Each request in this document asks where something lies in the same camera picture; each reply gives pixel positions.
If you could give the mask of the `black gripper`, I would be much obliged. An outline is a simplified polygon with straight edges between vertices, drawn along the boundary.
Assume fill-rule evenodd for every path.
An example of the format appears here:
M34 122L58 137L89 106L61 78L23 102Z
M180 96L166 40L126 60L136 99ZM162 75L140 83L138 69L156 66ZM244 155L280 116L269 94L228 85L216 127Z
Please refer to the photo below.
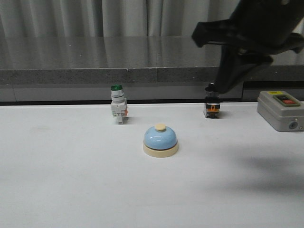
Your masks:
M229 19L198 22L191 36L198 47L223 45L216 91L229 92L248 74L271 65L268 55L300 53L304 37L293 30L303 17L303 0L241 0ZM234 47L254 52L240 55Z

